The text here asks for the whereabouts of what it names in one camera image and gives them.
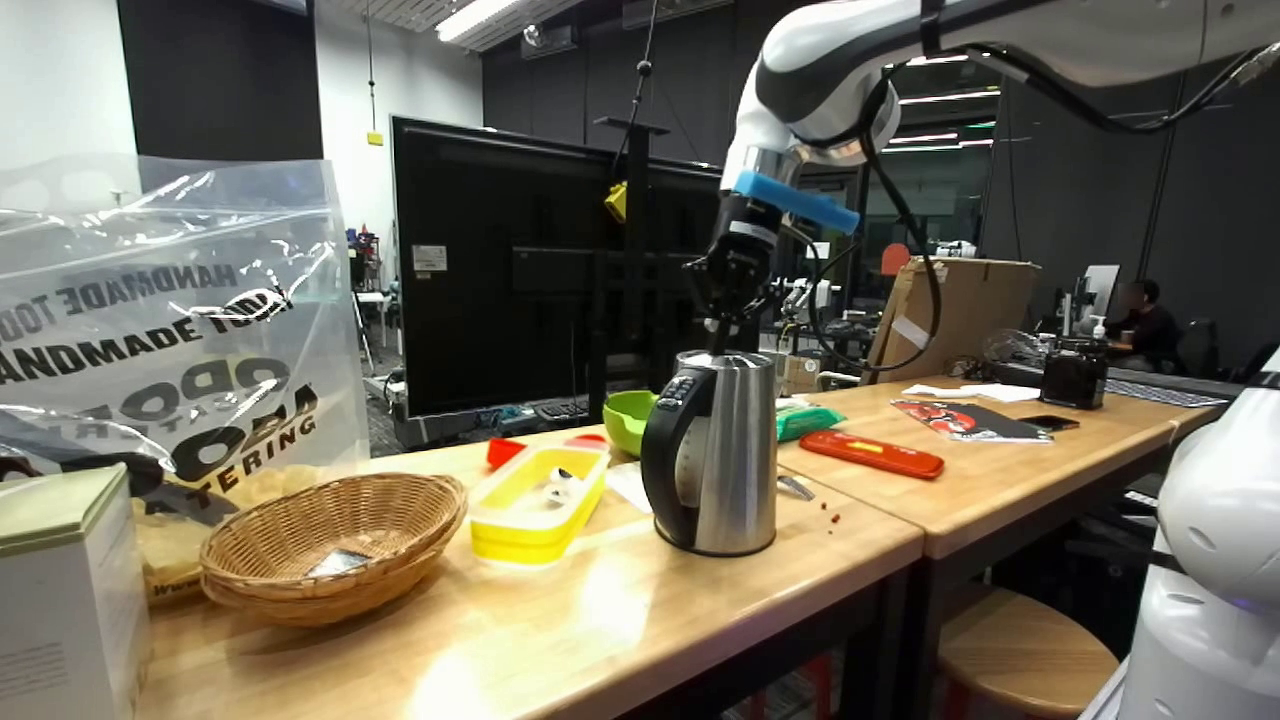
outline cardboard box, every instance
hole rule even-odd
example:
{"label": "cardboard box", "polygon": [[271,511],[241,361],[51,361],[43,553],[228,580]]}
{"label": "cardboard box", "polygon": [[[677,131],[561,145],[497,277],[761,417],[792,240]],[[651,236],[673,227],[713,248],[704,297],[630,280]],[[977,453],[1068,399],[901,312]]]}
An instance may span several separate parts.
{"label": "cardboard box", "polygon": [[956,361],[983,354],[1003,329],[1029,325],[1039,265],[1029,261],[933,261],[941,273],[941,329],[933,329],[933,282],[915,256],[894,280],[869,362],[873,380],[951,375]]}
{"label": "cardboard box", "polygon": [[125,469],[0,483],[0,716],[133,716],[143,580]]}

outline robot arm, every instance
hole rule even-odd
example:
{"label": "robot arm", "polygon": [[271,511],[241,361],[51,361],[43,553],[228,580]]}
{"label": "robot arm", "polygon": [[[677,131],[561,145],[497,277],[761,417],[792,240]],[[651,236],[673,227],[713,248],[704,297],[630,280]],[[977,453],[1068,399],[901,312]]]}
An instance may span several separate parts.
{"label": "robot arm", "polygon": [[898,131],[898,90],[879,85],[914,57],[970,52],[1012,78],[1035,78],[1000,57],[1023,57],[1062,85],[1124,86],[1171,77],[1276,34],[1271,0],[836,0],[785,16],[743,85],[719,175],[719,224],[697,261],[713,352],[763,303],[785,216],[826,224],[789,193],[797,157],[865,164]]}

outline yellow tray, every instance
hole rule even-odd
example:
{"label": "yellow tray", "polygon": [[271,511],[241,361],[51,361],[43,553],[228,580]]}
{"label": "yellow tray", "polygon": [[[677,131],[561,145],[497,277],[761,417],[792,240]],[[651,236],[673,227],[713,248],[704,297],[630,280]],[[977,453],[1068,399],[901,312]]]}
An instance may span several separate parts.
{"label": "yellow tray", "polygon": [[488,559],[549,562],[568,553],[603,496],[607,453],[524,446],[473,500],[473,546]]}

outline red handle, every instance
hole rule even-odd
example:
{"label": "red handle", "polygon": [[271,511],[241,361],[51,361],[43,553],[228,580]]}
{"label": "red handle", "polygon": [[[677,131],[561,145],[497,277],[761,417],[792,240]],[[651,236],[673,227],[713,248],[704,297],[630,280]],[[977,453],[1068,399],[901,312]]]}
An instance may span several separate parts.
{"label": "red handle", "polygon": [[933,453],[914,453],[901,442],[879,442],[879,438],[850,436],[850,431],[810,431],[810,436],[799,436],[799,446],[821,453],[821,455],[840,455],[850,464],[873,464],[884,472],[920,477],[920,480],[935,480],[946,472],[946,461]]}

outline stainless steel kettle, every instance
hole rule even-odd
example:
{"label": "stainless steel kettle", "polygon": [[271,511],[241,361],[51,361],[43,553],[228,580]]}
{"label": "stainless steel kettle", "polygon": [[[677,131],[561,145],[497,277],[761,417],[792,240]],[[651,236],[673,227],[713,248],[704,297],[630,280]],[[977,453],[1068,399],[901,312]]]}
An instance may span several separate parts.
{"label": "stainless steel kettle", "polygon": [[743,556],[777,530],[777,368],[756,352],[681,352],[645,438],[657,530],[689,553]]}

